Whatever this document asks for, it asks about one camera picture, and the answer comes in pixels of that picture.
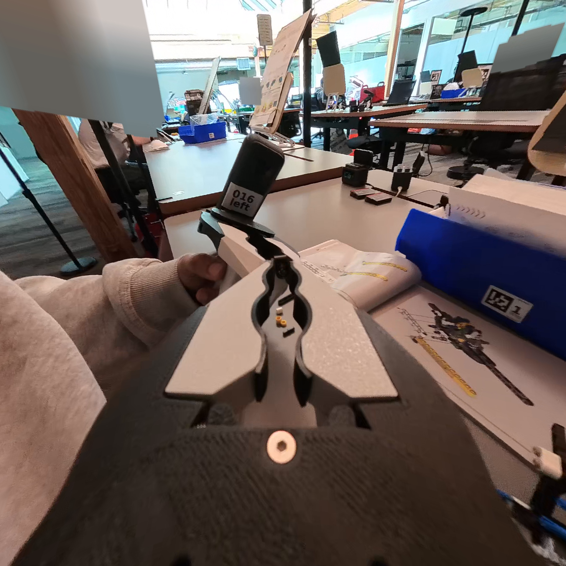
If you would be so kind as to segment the small blue bin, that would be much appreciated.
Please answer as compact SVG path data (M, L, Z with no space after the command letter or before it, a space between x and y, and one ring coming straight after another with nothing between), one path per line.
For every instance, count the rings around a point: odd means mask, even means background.
M179 126L178 135L186 145L203 144L226 139L226 123L217 121L211 124L187 124Z

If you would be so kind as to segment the propped display booklet stand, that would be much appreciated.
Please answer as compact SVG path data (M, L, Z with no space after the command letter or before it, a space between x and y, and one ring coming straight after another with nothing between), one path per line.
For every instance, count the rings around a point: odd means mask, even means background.
M279 133L279 126L292 85L293 74L289 67L312 20L312 9L308 9L279 31L260 81L260 103L255 105L250 118L251 132L264 135L280 148L295 146L292 139Z

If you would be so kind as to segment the blue plastic bin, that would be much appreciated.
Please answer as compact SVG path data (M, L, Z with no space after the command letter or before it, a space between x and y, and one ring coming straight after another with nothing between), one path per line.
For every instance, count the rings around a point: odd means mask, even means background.
M565 360L565 260L412 209L396 250L422 279Z

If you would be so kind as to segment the lego instruction booklet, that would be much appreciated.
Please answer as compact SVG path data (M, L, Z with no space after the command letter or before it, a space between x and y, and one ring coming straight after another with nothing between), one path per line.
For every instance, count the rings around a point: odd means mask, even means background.
M360 251L329 240L300 252L321 280L370 314L444 393L532 463L565 427L565 362L422 287L400 252Z

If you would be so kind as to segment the black pole stand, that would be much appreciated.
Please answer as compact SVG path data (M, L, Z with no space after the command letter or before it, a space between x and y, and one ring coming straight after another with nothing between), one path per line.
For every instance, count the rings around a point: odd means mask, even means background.
M29 202L31 202L36 212L42 218L42 220L44 221L50 232L53 234L53 236L56 238L56 240L59 242L59 244L62 246L63 250L66 252L67 256L69 257L70 261L62 265L62 267L60 268L61 274L65 276L71 276L71 275L74 276L77 274L87 272L88 270L95 267L97 265L97 260L95 258L93 257L78 258L74 254L74 252L70 249L70 247L68 246L68 244L66 243L60 232L52 223L51 219L45 213L45 210L41 207L40 203L37 201L35 195L33 195L31 190L25 184L25 181L22 179L22 177L16 171L16 169L14 168L8 157L5 155L3 149L1 149L1 159L3 160L5 166L8 168L10 173L17 180L24 197L27 198Z

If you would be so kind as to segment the black vertical pole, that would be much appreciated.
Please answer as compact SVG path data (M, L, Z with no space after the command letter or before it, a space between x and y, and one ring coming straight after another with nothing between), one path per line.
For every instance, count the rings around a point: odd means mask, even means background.
M313 1L302 1L303 14L307 14L308 18L302 34L302 87L303 87L303 101L302 101L302 132L303 132L303 145L307 148L311 147L311 105L312 105L312 21L313 21Z

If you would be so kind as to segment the person's left hand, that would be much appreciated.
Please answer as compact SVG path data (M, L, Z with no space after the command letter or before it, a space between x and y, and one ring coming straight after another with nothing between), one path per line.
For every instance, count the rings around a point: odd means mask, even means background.
M227 264L214 254L186 254L178 259L180 282L190 297L205 306L218 296L217 284L226 275Z

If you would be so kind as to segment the white cardboard box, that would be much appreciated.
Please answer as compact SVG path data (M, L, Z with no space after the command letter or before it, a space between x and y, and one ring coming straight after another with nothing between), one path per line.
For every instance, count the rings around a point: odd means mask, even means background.
M531 249L565 258L565 188L475 175L450 187L446 216Z

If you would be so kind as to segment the black floor lamp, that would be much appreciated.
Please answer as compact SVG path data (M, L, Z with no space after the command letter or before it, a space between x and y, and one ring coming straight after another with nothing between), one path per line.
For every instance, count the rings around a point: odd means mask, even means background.
M466 43L467 43L470 31L471 31L471 27L472 27L474 18L477 15L484 14L486 11L487 11L486 6L477 6L477 7L468 8L468 9L464 10L463 12L461 12L460 17L464 18L464 19L468 18L469 21L468 21L468 26L466 28L465 36L464 36L464 39L463 39L463 45L462 45L460 54L463 54L465 52Z

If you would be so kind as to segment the person's left forearm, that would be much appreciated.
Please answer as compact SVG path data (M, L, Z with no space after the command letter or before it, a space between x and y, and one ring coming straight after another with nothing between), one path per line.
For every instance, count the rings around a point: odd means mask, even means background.
M192 314L208 278L190 256L129 259L100 275L1 273L1 565L58 496L130 367Z

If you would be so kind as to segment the black beige sign stand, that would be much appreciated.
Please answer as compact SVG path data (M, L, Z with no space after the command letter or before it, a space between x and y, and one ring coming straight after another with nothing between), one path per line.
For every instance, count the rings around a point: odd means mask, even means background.
M483 86L483 72L478 67L475 50L458 55L455 82L461 88L479 88Z
M319 37L316 46L323 71L321 100L325 103L325 111L337 110L344 103L346 93L345 69L341 63L337 32L331 31Z

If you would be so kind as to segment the wooden post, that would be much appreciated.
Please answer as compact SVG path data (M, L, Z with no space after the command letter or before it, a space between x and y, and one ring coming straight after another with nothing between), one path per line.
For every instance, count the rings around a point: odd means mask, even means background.
M12 110L107 262L138 253L66 116Z

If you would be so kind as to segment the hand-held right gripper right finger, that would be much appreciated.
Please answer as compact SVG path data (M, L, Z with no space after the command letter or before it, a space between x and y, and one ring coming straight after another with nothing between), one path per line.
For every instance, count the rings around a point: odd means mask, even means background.
M331 408L353 402L393 400L398 391L357 310L301 261L276 259L276 275L294 294L298 332L290 351L276 360L276 397Z

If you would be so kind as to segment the grey office desk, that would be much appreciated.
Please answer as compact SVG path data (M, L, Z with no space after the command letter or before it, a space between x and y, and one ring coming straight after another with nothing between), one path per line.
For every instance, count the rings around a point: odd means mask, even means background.
M462 151L463 165L453 166L447 177L466 183L476 173L502 165L520 164L517 178L531 180L535 168L527 157L531 138L549 110L426 111L379 119L375 122L381 144L378 168L400 164L407 144L447 146Z
M428 101L420 101L406 105L379 105L363 111L350 111L349 109L313 111L310 127L321 130L357 130L359 125L367 126L372 119L408 116L418 110L426 109L427 106Z
M156 200L163 215L172 216L216 204L241 148L244 136L229 134L209 143L176 141L168 149L145 154ZM340 179L350 155L303 145L284 148L285 164L271 192Z

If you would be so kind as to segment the partly built lego model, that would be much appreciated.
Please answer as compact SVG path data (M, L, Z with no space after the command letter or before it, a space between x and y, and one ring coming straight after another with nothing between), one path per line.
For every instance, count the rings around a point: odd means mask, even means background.
M531 549L550 565L565 565L565 428L551 427L551 449L533 448L533 465L539 475L529 503L497 490L513 521L522 529Z

